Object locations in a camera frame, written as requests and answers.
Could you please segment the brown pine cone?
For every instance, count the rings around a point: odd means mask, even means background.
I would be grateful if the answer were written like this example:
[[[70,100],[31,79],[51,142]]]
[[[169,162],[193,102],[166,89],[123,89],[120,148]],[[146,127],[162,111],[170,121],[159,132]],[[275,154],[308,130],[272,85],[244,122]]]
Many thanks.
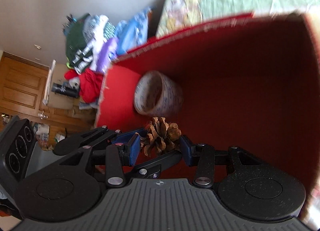
[[[145,130],[145,137],[140,137],[140,150],[147,157],[153,150],[157,155],[180,150],[178,141],[182,133],[178,124],[167,122],[165,117],[153,117]]]

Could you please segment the packing tape roll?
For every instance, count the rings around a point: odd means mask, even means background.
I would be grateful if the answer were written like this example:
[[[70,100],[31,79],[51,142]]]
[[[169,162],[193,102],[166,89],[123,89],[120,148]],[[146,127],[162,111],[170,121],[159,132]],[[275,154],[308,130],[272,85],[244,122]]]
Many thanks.
[[[133,104],[141,115],[167,117],[176,113],[182,102],[180,87],[158,71],[147,72],[136,85]]]

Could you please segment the black cylinder bottle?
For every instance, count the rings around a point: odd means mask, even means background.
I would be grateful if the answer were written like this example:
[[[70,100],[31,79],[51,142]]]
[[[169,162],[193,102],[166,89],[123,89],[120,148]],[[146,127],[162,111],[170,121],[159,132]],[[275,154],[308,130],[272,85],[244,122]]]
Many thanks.
[[[57,94],[71,97],[71,98],[79,98],[78,89],[73,89],[65,85],[59,85],[57,83],[53,83],[51,91]]]

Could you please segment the cardboard boxes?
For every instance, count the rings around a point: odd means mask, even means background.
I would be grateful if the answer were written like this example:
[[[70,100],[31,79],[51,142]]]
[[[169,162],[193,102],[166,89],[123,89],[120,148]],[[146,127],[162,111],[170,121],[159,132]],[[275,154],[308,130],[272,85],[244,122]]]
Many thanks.
[[[51,91],[54,83],[63,85],[67,82],[64,77],[67,71],[65,64],[52,62],[37,116],[51,124],[89,129],[94,124],[95,110],[80,110],[79,99]]]

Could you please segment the large red cardboard box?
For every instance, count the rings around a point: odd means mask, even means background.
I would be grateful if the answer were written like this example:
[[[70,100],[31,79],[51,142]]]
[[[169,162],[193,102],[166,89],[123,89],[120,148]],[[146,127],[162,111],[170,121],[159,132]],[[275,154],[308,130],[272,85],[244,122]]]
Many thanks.
[[[193,142],[240,146],[311,194],[319,175],[319,32],[311,15],[212,21],[121,56],[104,78],[97,126],[126,132],[149,123],[133,101],[150,70],[182,90],[168,120]]]

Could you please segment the pile of clothes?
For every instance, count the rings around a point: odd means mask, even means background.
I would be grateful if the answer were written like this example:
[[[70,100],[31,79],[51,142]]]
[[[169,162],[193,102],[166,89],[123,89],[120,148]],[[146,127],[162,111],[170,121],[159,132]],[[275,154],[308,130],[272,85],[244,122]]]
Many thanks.
[[[106,15],[68,15],[63,34],[66,37],[70,87],[84,104],[98,101],[104,75],[119,56],[147,42],[151,8],[145,8],[129,20],[113,25]]]

